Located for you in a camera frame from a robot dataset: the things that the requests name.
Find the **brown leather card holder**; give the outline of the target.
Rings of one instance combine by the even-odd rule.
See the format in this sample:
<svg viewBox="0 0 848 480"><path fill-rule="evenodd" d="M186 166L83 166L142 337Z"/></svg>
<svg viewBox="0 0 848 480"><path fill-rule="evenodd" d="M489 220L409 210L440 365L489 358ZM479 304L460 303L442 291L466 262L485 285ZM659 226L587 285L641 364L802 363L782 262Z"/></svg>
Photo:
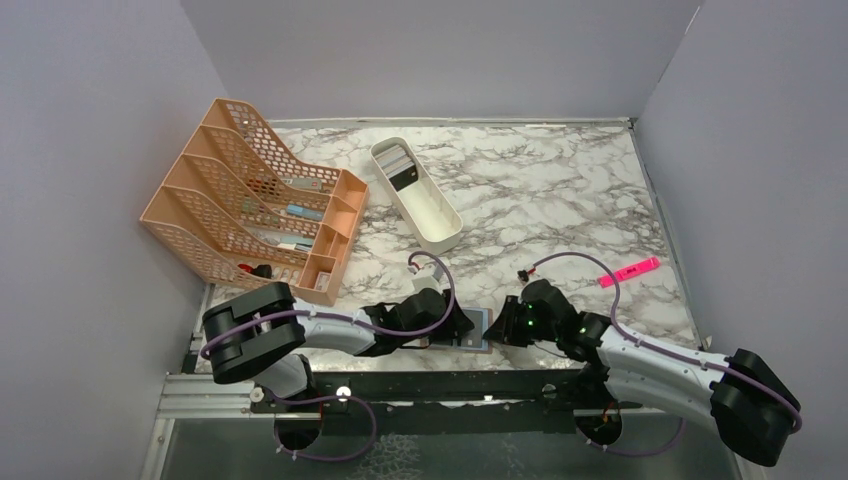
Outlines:
<svg viewBox="0 0 848 480"><path fill-rule="evenodd" d="M461 338L432 342L429 347L437 350L453 350L472 354L490 354L492 347L483 334L493 322L493 311L488 308L473 307L464 310L474 327Z"/></svg>

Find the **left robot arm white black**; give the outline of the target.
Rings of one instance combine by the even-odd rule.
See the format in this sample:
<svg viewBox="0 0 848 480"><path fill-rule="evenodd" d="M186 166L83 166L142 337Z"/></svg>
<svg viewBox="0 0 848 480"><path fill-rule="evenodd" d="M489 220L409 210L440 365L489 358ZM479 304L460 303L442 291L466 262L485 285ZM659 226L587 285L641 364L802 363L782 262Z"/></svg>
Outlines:
<svg viewBox="0 0 848 480"><path fill-rule="evenodd" d="M346 313L272 282L206 310L202 327L206 343L199 355L210 361L216 383L252 380L298 411L313 401L315 387L301 347L374 358L461 341L475 324L450 289L424 288L401 302Z"/></svg>

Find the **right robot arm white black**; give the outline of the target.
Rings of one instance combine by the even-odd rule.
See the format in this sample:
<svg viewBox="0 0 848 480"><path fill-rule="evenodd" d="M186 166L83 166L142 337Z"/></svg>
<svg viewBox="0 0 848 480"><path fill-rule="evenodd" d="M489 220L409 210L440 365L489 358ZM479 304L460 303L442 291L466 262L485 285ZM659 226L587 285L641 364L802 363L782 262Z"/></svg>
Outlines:
<svg viewBox="0 0 848 480"><path fill-rule="evenodd" d="M552 342L582 362L579 398L663 410L715 432L735 454L764 467L777 464L796 427L800 403L756 353L692 350L648 338L607 315L578 311L547 280L506 298L484 337L527 347Z"/></svg>

